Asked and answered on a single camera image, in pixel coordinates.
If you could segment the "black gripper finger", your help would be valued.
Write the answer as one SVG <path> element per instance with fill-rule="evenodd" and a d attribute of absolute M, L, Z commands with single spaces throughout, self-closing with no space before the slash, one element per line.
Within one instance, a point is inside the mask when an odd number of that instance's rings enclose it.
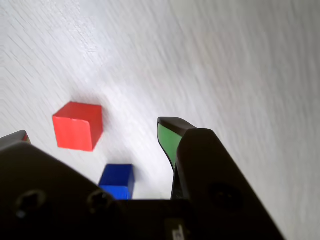
<path fill-rule="evenodd" d="M 157 119 L 158 142 L 206 240 L 281 240 L 283 235 L 213 130 Z"/>
<path fill-rule="evenodd" d="M 117 233 L 108 193 L 33 146 L 26 131 L 0 139 L 1 239 L 112 239 Z"/>

